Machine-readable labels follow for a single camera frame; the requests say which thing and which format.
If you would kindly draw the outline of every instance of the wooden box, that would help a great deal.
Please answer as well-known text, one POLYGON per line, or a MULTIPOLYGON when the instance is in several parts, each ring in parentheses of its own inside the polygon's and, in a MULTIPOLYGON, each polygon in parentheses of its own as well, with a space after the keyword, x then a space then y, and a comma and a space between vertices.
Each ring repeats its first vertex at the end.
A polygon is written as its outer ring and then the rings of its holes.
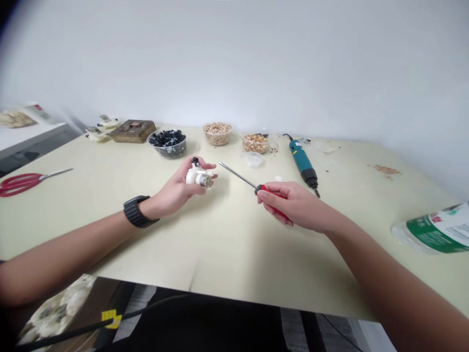
POLYGON ((109 136, 117 143, 145 143, 148 136, 155 131, 156 126, 153 121, 127 120, 109 136))

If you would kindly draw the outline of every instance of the scissors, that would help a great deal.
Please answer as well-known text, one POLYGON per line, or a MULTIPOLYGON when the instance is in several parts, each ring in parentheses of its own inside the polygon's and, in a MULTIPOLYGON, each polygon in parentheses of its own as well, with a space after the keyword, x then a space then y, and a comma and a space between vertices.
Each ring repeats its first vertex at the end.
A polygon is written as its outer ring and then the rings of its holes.
POLYGON ((13 176, 7 178, 2 183, 0 183, 0 197, 10 197, 27 191, 34 186, 37 186, 48 177, 60 175, 71 171, 73 169, 67 169, 63 171, 59 171, 49 175, 41 175, 41 174, 21 174, 17 176, 13 176))

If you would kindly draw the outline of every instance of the white wall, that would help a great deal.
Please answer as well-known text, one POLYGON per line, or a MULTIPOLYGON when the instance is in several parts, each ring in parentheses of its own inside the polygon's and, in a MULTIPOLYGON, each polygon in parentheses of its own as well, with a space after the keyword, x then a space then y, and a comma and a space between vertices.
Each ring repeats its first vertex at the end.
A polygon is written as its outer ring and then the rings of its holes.
POLYGON ((0 106, 381 142, 469 199, 465 0, 36 0, 0 106))

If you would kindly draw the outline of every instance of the fingers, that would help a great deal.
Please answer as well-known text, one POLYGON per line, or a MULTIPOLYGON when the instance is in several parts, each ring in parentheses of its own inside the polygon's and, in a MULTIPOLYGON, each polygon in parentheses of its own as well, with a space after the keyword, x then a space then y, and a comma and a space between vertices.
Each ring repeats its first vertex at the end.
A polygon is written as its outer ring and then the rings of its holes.
POLYGON ((267 182, 264 184, 269 191, 280 193, 282 196, 287 197, 290 192, 290 183, 291 182, 267 182))
POLYGON ((283 217, 282 215, 277 214, 277 213, 275 212, 275 210, 274 210, 270 205, 264 203, 264 208, 265 208, 271 215, 273 215, 278 221, 280 221, 282 224, 288 225, 288 226, 293 226, 293 222, 291 222, 291 221, 288 220, 287 218, 283 217))
POLYGON ((179 169, 174 174, 174 176, 176 178, 186 179, 186 174, 189 171, 189 169, 192 167, 192 158, 194 158, 194 157, 196 157, 199 160, 199 163, 200 163, 200 166, 202 167, 202 169, 210 170, 210 169, 214 169, 216 167, 215 164, 207 164, 204 161, 204 159, 199 157, 199 156, 196 156, 196 155, 188 156, 184 159, 181 166, 179 167, 179 169))
POLYGON ((192 195, 203 196, 205 194, 205 188, 197 184, 185 185, 185 191, 188 196, 192 196, 192 195))
POLYGON ((210 169, 216 168, 215 164, 207 164, 203 158, 201 158, 199 156, 197 156, 197 158, 199 159, 199 163, 200 163, 200 166, 202 167, 202 169, 210 170, 210 169))
POLYGON ((264 204, 267 203, 268 205, 274 208, 277 208, 283 213, 284 213, 284 209, 287 208, 288 200, 282 197, 276 196, 273 193, 270 193, 267 191, 259 191, 257 193, 257 196, 264 202, 264 204))

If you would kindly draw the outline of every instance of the yellow tag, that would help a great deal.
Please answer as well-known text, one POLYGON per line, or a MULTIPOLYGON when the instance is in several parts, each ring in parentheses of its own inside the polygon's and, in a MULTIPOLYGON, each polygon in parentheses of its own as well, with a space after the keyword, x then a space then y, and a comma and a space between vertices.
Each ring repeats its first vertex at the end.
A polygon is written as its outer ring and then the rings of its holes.
POLYGON ((121 320, 122 320, 122 314, 118 316, 116 316, 116 314, 117 312, 115 309, 101 312, 101 321, 105 321, 107 319, 114 319, 112 324, 106 325, 106 328, 117 329, 119 327, 121 320))

